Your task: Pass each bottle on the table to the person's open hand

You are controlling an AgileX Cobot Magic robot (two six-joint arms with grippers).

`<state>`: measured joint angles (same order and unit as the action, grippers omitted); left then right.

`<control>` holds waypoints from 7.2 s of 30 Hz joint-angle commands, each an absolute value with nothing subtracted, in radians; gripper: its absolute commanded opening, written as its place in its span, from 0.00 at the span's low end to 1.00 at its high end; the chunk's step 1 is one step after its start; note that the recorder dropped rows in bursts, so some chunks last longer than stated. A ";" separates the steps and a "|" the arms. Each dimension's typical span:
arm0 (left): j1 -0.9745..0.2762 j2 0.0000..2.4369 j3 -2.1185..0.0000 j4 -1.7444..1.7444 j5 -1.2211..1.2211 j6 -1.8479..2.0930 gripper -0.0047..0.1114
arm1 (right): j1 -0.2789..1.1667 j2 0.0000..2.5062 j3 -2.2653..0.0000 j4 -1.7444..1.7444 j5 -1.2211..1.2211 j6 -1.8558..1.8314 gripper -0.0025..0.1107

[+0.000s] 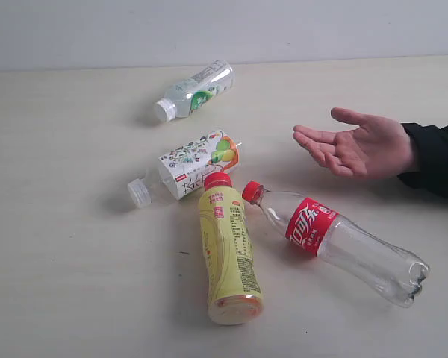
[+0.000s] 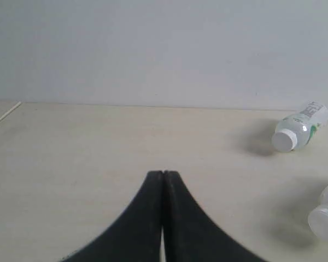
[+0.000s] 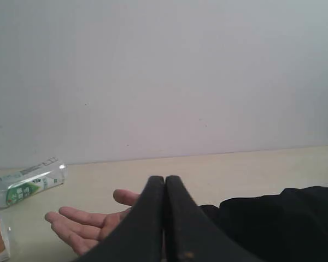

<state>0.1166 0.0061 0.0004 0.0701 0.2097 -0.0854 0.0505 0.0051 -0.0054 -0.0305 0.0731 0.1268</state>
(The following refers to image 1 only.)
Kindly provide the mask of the person's open bare hand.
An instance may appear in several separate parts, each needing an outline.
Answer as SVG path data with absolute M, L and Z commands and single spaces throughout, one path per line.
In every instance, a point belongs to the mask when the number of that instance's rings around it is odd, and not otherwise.
M 328 132 L 296 125 L 293 138 L 332 174 L 383 180 L 419 170 L 417 148 L 399 122 L 338 107 L 331 117 L 355 128 Z

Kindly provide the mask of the black-sleeved forearm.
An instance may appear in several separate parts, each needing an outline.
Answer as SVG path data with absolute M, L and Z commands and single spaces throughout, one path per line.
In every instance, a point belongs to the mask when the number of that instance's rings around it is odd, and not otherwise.
M 412 189 L 424 189 L 448 199 L 448 125 L 438 128 L 404 123 L 417 155 L 417 169 L 398 178 Z

